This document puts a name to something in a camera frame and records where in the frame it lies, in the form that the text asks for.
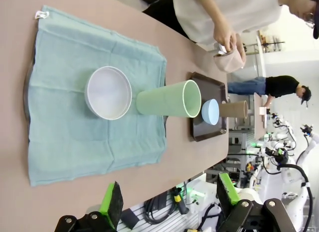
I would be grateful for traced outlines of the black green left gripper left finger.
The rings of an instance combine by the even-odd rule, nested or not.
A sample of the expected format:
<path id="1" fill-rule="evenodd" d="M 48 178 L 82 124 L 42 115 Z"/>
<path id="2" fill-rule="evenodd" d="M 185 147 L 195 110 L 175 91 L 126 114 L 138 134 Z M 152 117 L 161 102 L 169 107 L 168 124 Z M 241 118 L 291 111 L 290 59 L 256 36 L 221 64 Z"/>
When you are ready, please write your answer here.
<path id="1" fill-rule="evenodd" d="M 116 232 L 123 209 L 123 197 L 118 182 L 110 183 L 102 200 L 100 209 L 75 216 L 62 216 L 55 232 Z"/>

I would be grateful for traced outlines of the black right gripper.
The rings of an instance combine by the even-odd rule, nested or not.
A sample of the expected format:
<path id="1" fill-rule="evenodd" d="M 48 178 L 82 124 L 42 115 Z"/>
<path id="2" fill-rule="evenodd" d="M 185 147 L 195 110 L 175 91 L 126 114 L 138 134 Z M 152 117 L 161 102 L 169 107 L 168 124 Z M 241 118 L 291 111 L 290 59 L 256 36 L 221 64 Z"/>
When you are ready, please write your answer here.
<path id="1" fill-rule="evenodd" d="M 268 147 L 265 148 L 265 153 L 270 158 L 274 158 L 277 168 L 287 168 L 289 153 L 284 148 L 278 148 L 277 150 L 271 150 Z"/>

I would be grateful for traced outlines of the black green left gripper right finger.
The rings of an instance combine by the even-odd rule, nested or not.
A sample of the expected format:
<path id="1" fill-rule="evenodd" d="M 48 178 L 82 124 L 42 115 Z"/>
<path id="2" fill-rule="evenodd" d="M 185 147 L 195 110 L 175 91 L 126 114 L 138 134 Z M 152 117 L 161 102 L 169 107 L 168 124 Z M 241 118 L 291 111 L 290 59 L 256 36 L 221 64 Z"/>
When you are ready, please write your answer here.
<path id="1" fill-rule="evenodd" d="M 227 173 L 218 175 L 217 196 L 224 215 L 218 232 L 295 231 L 280 200 L 273 198 L 259 204 L 249 199 L 241 199 Z"/>

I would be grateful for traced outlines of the person left hand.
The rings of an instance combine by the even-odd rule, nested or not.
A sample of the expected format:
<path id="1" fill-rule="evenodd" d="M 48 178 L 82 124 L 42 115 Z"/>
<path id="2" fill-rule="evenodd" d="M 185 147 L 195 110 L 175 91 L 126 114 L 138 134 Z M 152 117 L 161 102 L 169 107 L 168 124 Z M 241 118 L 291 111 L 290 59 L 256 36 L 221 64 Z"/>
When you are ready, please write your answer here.
<path id="1" fill-rule="evenodd" d="M 245 49 L 244 49 L 244 45 L 243 45 L 243 41 L 241 39 L 241 36 L 240 34 L 236 34 L 236 47 L 237 47 L 237 50 L 241 56 L 241 59 L 243 61 L 243 67 L 245 66 L 246 64 L 246 52 L 245 52 Z"/>

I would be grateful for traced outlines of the person right hand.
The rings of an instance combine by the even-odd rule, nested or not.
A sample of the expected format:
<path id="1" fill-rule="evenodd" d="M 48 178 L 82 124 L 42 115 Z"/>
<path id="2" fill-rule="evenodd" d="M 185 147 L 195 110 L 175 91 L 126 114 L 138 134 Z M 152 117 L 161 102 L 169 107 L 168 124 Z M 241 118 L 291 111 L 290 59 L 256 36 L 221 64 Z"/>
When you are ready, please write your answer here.
<path id="1" fill-rule="evenodd" d="M 228 24 L 218 24 L 214 29 L 214 39 L 222 46 L 225 47 L 227 52 L 233 49 L 236 45 L 236 33 Z"/>

